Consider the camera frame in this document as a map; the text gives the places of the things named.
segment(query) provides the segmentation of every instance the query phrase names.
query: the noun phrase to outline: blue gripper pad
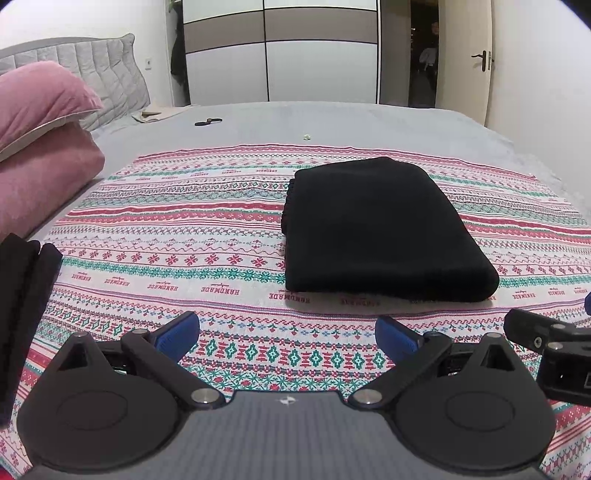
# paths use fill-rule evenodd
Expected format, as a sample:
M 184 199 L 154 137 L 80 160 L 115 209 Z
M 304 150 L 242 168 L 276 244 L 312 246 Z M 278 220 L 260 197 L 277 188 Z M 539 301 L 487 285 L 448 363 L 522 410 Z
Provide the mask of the blue gripper pad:
M 591 315 L 591 292 L 585 297 L 585 311 L 587 315 Z
M 423 344 L 423 337 L 386 315 L 375 322 L 375 341 L 395 364 L 414 354 Z
M 178 363 L 199 340 L 199 317 L 185 312 L 151 334 L 154 348 Z

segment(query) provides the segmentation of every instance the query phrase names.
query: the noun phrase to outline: door handle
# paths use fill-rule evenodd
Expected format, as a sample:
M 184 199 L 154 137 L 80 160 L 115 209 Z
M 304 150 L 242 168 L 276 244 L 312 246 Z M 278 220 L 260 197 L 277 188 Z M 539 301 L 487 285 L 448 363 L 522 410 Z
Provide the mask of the door handle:
M 472 55 L 472 58 L 482 58 L 482 71 L 485 72 L 486 71 L 486 50 L 482 50 L 482 54 L 478 54 L 478 55 Z

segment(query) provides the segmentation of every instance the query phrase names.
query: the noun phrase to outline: black circular plate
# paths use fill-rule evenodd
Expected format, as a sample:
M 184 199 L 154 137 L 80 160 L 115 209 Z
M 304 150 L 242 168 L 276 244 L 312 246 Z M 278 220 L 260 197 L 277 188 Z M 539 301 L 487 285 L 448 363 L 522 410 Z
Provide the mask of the black circular plate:
M 425 460 L 461 472 L 510 471 L 541 460 L 555 419 L 543 393 L 495 369 L 440 377 L 396 405 L 402 441 Z
M 21 408 L 18 430 L 29 455 L 62 471 L 101 471 L 147 456 L 173 434 L 177 404 L 163 387 L 85 370 L 59 372 Z

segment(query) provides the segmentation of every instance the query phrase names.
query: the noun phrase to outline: metal screw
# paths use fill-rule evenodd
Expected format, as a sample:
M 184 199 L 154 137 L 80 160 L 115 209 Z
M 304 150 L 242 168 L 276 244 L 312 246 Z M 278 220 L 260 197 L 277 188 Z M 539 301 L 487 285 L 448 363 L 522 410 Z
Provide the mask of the metal screw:
M 214 403 L 220 397 L 220 393 L 212 388 L 199 388 L 191 393 L 191 399 L 195 403 Z
M 550 342 L 547 346 L 552 350 L 560 350 L 564 345 L 560 342 Z
M 353 398 L 356 402 L 361 403 L 363 405 L 373 405 L 382 401 L 382 394 L 377 390 L 372 390 L 371 388 L 364 388 L 362 390 L 357 390 L 353 394 Z

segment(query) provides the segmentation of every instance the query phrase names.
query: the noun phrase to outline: logo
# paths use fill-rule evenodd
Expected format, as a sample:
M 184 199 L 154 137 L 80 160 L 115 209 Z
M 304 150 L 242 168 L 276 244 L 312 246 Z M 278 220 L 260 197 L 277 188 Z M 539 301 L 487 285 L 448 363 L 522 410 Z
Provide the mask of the logo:
M 271 300 L 291 300 L 291 301 L 298 301 L 300 303 L 310 303 L 310 299 L 308 297 L 304 297 L 301 295 L 296 295 L 287 290 L 279 290 L 276 293 L 269 293 L 269 298 Z
M 90 277 L 88 276 L 88 273 L 85 273 L 85 272 L 74 273 L 72 275 L 72 278 L 75 278 L 76 280 L 90 281 Z
M 294 397 L 291 397 L 290 395 L 280 398 L 277 401 L 280 402 L 281 405 L 285 405 L 286 407 L 289 407 L 290 405 L 293 405 L 297 402 L 297 400 Z
M 229 288 L 229 286 L 225 283 L 211 283 L 208 287 L 201 287 L 201 291 L 205 293 L 219 293 L 221 295 L 240 295 L 240 290 Z
M 363 297 L 343 297 L 340 299 L 340 304 L 356 307 L 379 307 L 379 300 L 370 300 Z
M 564 295 L 564 290 L 559 290 L 557 288 L 551 288 L 548 290 L 548 295 Z
M 513 294 L 513 298 L 516 300 L 521 299 L 534 299 L 535 293 L 527 292 L 525 290 L 518 290 Z
M 111 277 L 105 280 L 105 283 L 112 283 L 113 285 L 123 285 L 124 287 L 129 285 L 128 281 L 125 281 L 123 277 Z
M 152 283 L 148 285 L 148 288 L 155 288 L 156 290 L 171 290 L 176 291 L 178 287 L 175 285 L 171 285 L 168 281 L 158 281 L 156 283 Z

